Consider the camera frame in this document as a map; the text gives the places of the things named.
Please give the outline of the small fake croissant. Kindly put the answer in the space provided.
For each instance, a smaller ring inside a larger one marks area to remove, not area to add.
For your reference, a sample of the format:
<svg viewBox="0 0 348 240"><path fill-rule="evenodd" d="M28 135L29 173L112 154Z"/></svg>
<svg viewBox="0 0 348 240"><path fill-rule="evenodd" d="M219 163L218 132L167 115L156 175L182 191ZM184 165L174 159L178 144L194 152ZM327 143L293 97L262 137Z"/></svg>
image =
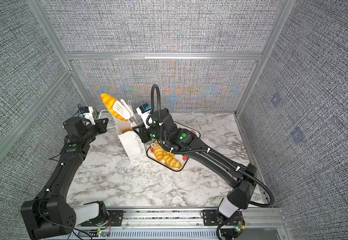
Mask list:
<svg viewBox="0 0 348 240"><path fill-rule="evenodd" d="M127 122L125 119L123 119L118 113L116 113L114 110L113 110L113 105L115 103L115 101L117 99L111 97L110 95L108 94L101 94L101 99L103 101L103 103L105 104L105 106L107 107L108 111L112 114L112 116L118 120L121 120L121 121L124 121L124 122Z"/></svg>
<svg viewBox="0 0 348 240"><path fill-rule="evenodd" d="M173 154L173 153L170 153L170 152L167 152L167 151L164 151L164 152L165 152L165 155L169 155L169 156L172 156L172 157L175 156L175 154Z"/></svg>

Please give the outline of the white paper gift bag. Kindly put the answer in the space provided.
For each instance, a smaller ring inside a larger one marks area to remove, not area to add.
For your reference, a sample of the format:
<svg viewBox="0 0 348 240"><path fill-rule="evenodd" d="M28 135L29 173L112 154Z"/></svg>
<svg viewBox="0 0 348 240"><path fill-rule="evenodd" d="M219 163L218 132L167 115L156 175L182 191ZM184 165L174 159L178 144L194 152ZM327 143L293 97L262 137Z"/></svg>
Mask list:
<svg viewBox="0 0 348 240"><path fill-rule="evenodd" d="M133 126L130 121L124 122L114 117L113 119L115 122L113 128L116 129L117 136L120 139L129 159L133 160L144 157L146 155L145 145L141 142L139 136L134 131L123 134L124 130L133 129L133 127L136 126Z"/></svg>

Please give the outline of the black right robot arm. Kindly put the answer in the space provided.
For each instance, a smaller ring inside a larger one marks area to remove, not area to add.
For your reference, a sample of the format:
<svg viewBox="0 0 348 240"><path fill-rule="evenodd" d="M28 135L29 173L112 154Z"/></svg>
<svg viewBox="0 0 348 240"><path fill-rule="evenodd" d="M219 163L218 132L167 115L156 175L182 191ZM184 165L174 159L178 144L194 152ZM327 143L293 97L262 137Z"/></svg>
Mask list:
<svg viewBox="0 0 348 240"><path fill-rule="evenodd" d="M131 114L134 123L135 115L143 120L143 123L133 128L141 141L153 141L162 149L156 157L158 161L164 161L171 168L178 168L178 164L171 159L175 155L182 155L203 164L228 183L231 190L218 207L222 217L229 218L236 211L247 209L252 203L251 197L259 184L255 166L236 163L210 148L195 133L179 128L168 109L159 108L155 111L150 105L143 104Z"/></svg>

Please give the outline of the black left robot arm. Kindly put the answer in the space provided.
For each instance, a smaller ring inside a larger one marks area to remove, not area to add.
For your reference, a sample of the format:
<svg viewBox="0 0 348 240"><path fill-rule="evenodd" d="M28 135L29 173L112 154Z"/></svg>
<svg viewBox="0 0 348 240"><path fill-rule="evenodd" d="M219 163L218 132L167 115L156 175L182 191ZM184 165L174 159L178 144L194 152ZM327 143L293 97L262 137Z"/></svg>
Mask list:
<svg viewBox="0 0 348 240"><path fill-rule="evenodd" d="M66 202L68 189L88 154L90 144L98 135L108 131L108 122L107 118L94 120L92 107L79 106L76 114L63 123L67 136L55 170L34 200L24 202L20 209L32 240L70 234L85 222L101 226L110 221L102 201L76 209Z"/></svg>

